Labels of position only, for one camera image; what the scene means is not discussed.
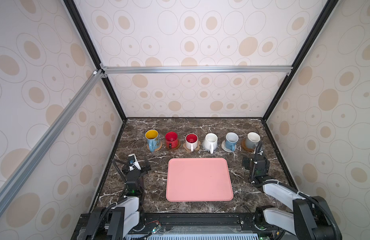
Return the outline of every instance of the blue ventilated strip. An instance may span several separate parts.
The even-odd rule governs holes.
[[[126,240],[143,235],[126,235]],[[216,233],[216,234],[163,234],[152,235],[149,240],[259,240],[256,233]]]

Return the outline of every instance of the white mug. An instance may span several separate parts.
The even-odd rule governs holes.
[[[187,149],[190,149],[190,151],[194,151],[194,149],[197,148],[198,145],[198,137],[194,133],[189,133],[185,137],[185,146]]]
[[[210,151],[210,154],[213,154],[214,150],[217,148],[218,137],[214,133],[208,133],[205,136],[205,140],[202,143],[202,146]]]
[[[249,149],[255,149],[261,137],[255,132],[249,132],[246,137],[245,146]]]

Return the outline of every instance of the red mug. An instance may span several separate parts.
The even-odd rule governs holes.
[[[165,135],[166,147],[169,149],[176,148],[178,146],[178,135],[175,132],[168,132]]]

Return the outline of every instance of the blue mug handle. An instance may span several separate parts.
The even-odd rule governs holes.
[[[235,144],[232,144],[232,146],[230,147],[230,150],[232,151],[232,152],[234,152],[234,150],[236,149],[236,145]]]
[[[149,141],[149,149],[150,149],[151,152],[154,152],[153,141]]]

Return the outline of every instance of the light blue mug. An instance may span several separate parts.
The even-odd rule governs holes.
[[[226,134],[225,138],[226,138],[225,147],[230,151],[234,152],[238,142],[238,135],[235,134],[234,132],[229,132],[228,134]]]
[[[154,152],[160,146],[160,140],[157,130],[151,129],[145,133],[146,140],[148,141],[149,150]]]

